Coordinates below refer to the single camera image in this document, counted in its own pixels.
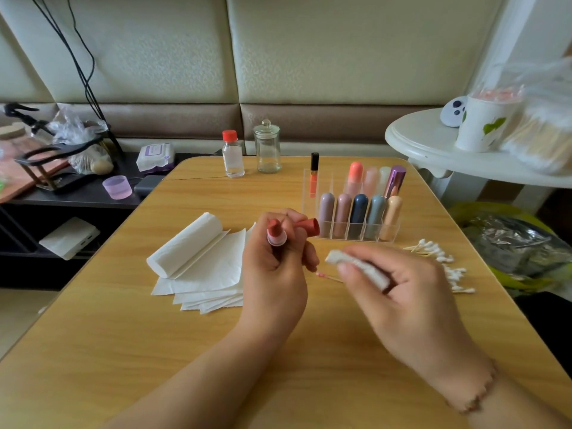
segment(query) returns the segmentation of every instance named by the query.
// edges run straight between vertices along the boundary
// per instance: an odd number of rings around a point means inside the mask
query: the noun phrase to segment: hand
[[[279,248],[268,243],[268,220],[282,223],[288,240]],[[263,214],[243,254],[244,306],[239,326],[256,337],[282,344],[302,317],[308,289],[302,266],[315,272],[320,260],[308,235],[293,224],[306,220],[292,209]]]
[[[389,292],[382,293],[354,265],[338,265],[383,345],[462,409],[482,389],[491,362],[462,324],[443,267],[386,246],[352,245],[344,252],[373,263],[393,282]]]

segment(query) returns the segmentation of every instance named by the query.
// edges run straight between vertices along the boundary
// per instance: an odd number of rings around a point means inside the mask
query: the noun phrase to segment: panda figurine
[[[447,102],[445,107],[443,107],[441,110],[441,122],[443,122],[444,125],[450,126],[452,128],[460,127],[466,105],[467,96],[459,96],[458,98]]]

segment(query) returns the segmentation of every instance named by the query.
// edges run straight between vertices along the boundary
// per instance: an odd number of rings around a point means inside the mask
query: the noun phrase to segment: beige leather sofa
[[[46,0],[85,71],[65,0]],[[156,138],[253,152],[263,118],[284,154],[383,156],[387,125],[464,93],[502,0],[72,0],[91,86],[124,147]],[[73,105],[74,65],[31,0],[0,0],[0,103]],[[0,125],[8,120],[0,116]]]

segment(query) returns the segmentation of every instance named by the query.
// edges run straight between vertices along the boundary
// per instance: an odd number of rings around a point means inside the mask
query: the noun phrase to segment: left hand
[[[273,218],[282,223],[288,236],[278,249],[267,239],[268,220]],[[293,226],[306,219],[292,209],[262,214],[244,249],[244,306],[238,327],[276,345],[288,338],[306,307],[308,288],[302,266],[315,272],[320,263],[306,231]]]

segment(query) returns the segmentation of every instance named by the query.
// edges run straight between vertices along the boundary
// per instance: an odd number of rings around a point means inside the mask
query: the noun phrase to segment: white round table
[[[533,172],[508,153],[457,149],[459,129],[442,124],[440,112],[441,108],[434,108],[404,115],[386,129],[386,141],[412,165],[431,172],[431,188],[445,206],[476,200],[487,180],[526,185],[513,204],[532,213],[553,188],[572,188],[572,175]]]

